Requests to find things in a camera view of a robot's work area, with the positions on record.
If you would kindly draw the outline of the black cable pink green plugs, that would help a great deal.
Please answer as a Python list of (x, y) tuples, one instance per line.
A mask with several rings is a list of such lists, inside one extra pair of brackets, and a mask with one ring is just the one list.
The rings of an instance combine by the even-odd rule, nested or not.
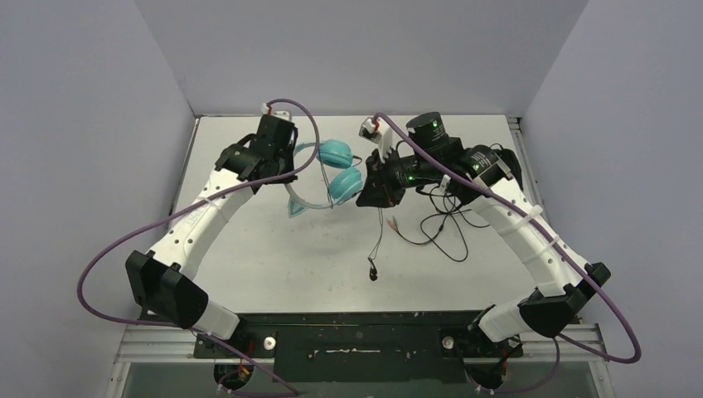
[[(412, 240), (400, 230), (400, 224), (395, 216), (386, 219), (386, 224), (391, 230), (401, 238), (406, 244), (413, 247), (424, 248), (434, 247), (441, 255), (454, 263), (463, 263), (468, 260), (470, 248), (468, 240), (463, 233), (464, 226), (470, 226), (476, 230), (488, 228), (488, 223), (478, 224), (470, 221), (468, 214), (473, 210), (459, 203), (459, 199), (454, 194), (448, 192), (440, 193), (439, 187), (432, 187), (425, 191), (421, 187), (415, 188), (415, 193), (429, 200), (433, 207), (433, 212), (425, 216), (418, 222), (419, 232), (423, 235), (423, 240)], [(463, 253), (459, 256), (451, 255), (439, 242), (439, 237), (444, 233), (446, 226), (453, 226), (458, 233), (460, 248)]]

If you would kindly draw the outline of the teal cat ear headphones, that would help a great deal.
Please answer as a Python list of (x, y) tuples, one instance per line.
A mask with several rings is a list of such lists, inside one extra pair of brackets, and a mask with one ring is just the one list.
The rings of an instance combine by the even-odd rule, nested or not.
[(354, 155), (349, 145), (343, 141), (330, 139), (321, 142), (318, 149), (318, 161), (321, 163), (323, 176), (326, 176), (325, 167), (341, 170), (330, 182), (323, 180), (327, 188), (328, 203), (306, 201), (296, 193), (291, 184), (285, 184), (284, 187), (288, 193), (288, 217), (300, 216), (308, 210), (331, 209), (358, 195), (363, 188), (364, 178), (354, 163), (356, 160), (361, 159)]

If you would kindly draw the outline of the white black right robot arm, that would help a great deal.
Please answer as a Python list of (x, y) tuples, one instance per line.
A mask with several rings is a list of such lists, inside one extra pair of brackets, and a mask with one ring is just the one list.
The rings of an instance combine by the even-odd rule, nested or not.
[(410, 188), (444, 187), (493, 228), (536, 284), (528, 297), (481, 312), (468, 328), (471, 348), (488, 355), (502, 341), (529, 331), (556, 337), (610, 279), (610, 270), (577, 255), (545, 222), (542, 208), (523, 193), (513, 151), (464, 147), (460, 138), (447, 135), (438, 112), (417, 116), (406, 127), (414, 152), (402, 157), (386, 121), (362, 122), (361, 137), (378, 147), (366, 159), (366, 182), (356, 205), (390, 208)]

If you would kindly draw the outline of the black over-ear headset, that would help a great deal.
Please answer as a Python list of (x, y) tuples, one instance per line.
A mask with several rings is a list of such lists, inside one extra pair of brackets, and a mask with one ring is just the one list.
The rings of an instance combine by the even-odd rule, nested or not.
[[(502, 146), (498, 146), (496, 148), (490, 147), (489, 149), (491, 150), (491, 155), (494, 158), (500, 158), (503, 163), (510, 169), (510, 174), (516, 180), (520, 189), (523, 191), (524, 183), (522, 178), (522, 167), (516, 153), (511, 149), (504, 148)], [(506, 175), (507, 174), (499, 166), (492, 166), (488, 174), (488, 181), (497, 182), (500, 178), (503, 178)]]

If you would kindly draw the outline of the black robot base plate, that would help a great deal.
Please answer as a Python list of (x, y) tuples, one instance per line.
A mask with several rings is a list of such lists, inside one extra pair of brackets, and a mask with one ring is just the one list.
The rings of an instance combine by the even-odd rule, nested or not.
[(494, 343), (470, 327), (477, 310), (391, 313), (246, 313), (230, 345), (288, 382), (495, 381), (522, 357), (511, 337)]

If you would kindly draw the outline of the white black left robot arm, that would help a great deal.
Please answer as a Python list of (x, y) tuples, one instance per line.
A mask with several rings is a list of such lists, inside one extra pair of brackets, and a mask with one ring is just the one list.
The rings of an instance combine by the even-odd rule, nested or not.
[(134, 251), (126, 271), (135, 302), (183, 329), (216, 337), (227, 356), (240, 355), (248, 334), (240, 318), (194, 281), (207, 251), (230, 218), (257, 192), (250, 181), (293, 170), (297, 128), (288, 112), (264, 114), (255, 133), (225, 148), (215, 162), (196, 209), (175, 222), (147, 252)]

